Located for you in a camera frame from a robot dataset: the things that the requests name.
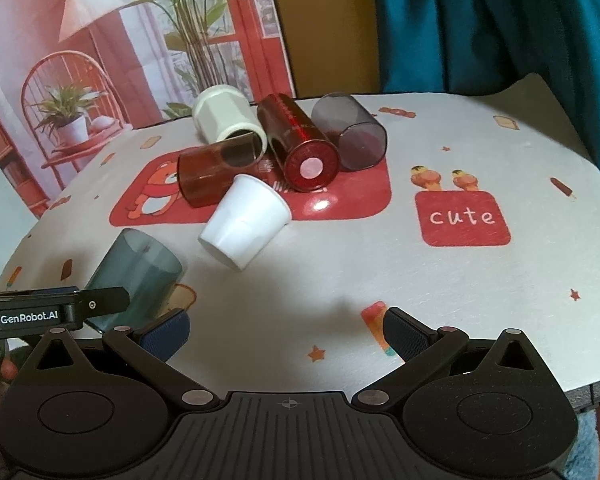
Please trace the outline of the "grey-blue translucent cup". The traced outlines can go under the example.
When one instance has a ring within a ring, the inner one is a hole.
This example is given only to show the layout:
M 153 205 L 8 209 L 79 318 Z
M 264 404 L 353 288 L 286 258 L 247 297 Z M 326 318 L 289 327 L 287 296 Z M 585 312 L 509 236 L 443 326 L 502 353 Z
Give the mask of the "grey-blue translucent cup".
M 182 274 L 183 266 L 169 248 L 142 231 L 123 229 L 86 288 L 123 287 L 130 296 L 129 307 L 89 318 L 86 324 L 99 333 L 118 325 L 142 328 L 158 316 Z

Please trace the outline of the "white plastic cup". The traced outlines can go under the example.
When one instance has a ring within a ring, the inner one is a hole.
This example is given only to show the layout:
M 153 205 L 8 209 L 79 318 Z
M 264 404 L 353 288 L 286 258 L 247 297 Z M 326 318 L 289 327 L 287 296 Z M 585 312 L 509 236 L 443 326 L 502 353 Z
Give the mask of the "white plastic cup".
M 249 174 L 238 174 L 198 236 L 213 258 L 242 271 L 291 222 L 286 200 Z

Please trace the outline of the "brown translucent cup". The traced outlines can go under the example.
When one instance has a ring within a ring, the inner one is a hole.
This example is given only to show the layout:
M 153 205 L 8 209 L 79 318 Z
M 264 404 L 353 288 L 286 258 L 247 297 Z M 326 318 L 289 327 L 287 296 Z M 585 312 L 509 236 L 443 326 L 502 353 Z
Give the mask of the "brown translucent cup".
M 190 148 L 178 155 L 178 186 L 190 206 L 200 208 L 222 200 L 238 174 L 255 176 L 262 158 L 255 133 Z

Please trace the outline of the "purple-grey translucent cup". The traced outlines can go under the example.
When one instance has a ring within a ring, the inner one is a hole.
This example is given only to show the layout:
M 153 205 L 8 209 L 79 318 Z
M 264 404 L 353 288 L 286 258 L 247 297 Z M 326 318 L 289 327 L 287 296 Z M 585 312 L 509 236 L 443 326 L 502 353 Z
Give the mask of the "purple-grey translucent cup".
M 354 96 L 342 92 L 322 96 L 312 108 L 311 120 L 336 146 L 343 171 L 370 169 L 385 157 L 385 127 Z

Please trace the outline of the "cream faceted cup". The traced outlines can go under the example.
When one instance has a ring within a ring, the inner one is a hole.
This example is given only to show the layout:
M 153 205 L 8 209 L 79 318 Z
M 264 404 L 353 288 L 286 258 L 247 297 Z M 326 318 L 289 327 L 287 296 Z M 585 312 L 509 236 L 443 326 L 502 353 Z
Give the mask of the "cream faceted cup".
M 259 155 L 262 156 L 268 148 L 268 136 L 249 100 L 228 84 L 217 84 L 201 92 L 192 107 L 192 118 L 207 143 L 253 133 L 258 138 Z

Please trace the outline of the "printed room backdrop poster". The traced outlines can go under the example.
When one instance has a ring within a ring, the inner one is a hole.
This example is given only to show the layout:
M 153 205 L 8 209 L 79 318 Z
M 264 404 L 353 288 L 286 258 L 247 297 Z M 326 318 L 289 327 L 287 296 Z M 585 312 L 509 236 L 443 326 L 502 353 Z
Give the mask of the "printed room backdrop poster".
M 275 0 L 0 0 L 0 171 L 31 214 L 87 163 L 60 157 L 38 102 L 103 81 L 91 116 L 135 128 L 185 116 L 212 84 L 294 92 Z

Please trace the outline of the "patterned white tablecloth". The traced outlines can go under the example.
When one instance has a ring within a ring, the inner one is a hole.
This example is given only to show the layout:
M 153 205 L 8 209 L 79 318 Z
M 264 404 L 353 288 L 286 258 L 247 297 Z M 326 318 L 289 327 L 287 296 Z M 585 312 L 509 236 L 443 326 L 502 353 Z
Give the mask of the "patterned white tablecloth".
M 483 98 L 363 96 L 386 159 L 326 190 L 236 271 L 199 244 L 209 211 L 159 183 L 190 119 L 114 139 L 21 239 L 0 289 L 84 286 L 125 228 L 183 265 L 172 359 L 217 394 L 358 391 L 397 368 L 379 323 L 399 307 L 490 339 L 523 330 L 562 388 L 600 381 L 600 172 L 542 78 Z

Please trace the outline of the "red metallic tumbler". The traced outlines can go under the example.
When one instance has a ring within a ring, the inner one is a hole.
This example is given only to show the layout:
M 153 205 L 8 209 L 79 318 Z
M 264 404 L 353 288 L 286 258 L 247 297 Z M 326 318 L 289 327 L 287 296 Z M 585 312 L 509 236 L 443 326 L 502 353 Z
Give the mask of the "red metallic tumbler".
M 257 116 L 291 188 L 312 192 L 336 178 L 340 168 L 336 146 L 293 99 L 269 94 L 258 104 Z

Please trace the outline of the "teal curtain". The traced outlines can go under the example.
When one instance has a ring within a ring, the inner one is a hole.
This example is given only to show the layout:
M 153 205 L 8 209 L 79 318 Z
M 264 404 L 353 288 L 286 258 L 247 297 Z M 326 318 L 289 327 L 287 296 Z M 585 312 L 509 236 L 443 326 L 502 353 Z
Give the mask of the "teal curtain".
M 380 88 L 486 96 L 538 74 L 600 168 L 600 0 L 375 0 Z

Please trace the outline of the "wooden panel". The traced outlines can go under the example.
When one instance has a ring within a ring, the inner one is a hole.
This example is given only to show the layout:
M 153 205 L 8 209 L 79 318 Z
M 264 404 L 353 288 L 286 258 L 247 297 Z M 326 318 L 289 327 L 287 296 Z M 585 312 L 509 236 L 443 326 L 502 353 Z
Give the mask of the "wooden panel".
M 380 90 L 375 0 L 275 0 L 300 98 Z

